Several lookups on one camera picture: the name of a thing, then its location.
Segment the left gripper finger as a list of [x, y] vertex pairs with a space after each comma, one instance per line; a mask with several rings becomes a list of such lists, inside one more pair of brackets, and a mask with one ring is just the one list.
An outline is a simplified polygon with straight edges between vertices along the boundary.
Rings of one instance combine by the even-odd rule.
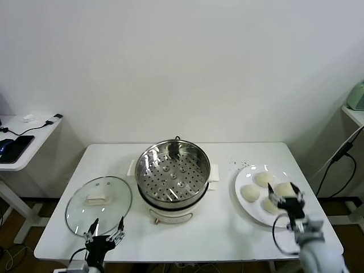
[[99, 218], [96, 218], [96, 220], [90, 225], [88, 231], [83, 234], [83, 237], [84, 237], [86, 242], [89, 242], [89, 241], [92, 240], [93, 235], [94, 235], [94, 233], [96, 231], [98, 222], [99, 222]]
[[116, 231], [108, 236], [107, 241], [118, 245], [125, 236], [124, 228], [124, 217], [122, 217], [119, 221]]

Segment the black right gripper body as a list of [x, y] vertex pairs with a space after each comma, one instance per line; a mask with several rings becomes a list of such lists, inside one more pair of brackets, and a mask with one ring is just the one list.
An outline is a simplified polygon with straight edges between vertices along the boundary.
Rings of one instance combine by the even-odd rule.
[[305, 201], [297, 197], [285, 197], [278, 202], [278, 208], [285, 210], [291, 220], [305, 218], [304, 206]]

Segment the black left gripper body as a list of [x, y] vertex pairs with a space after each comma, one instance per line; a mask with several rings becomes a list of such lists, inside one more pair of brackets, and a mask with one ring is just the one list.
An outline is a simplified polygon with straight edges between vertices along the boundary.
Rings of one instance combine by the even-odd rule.
[[106, 253], [113, 249], [113, 242], [108, 239], [107, 235], [96, 236], [91, 242], [85, 244], [88, 250], [86, 261], [88, 265], [102, 265]]

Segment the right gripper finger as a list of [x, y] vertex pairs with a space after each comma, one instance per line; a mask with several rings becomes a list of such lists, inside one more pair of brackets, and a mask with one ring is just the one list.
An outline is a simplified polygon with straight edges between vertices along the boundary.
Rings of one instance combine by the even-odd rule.
[[267, 185], [268, 185], [268, 199], [272, 202], [273, 205], [280, 206], [283, 203], [283, 198], [274, 192], [273, 187], [271, 186], [270, 183], [268, 183]]
[[303, 195], [304, 193], [294, 184], [294, 183], [291, 183], [291, 187], [297, 197], [297, 200], [298, 201], [303, 201]]

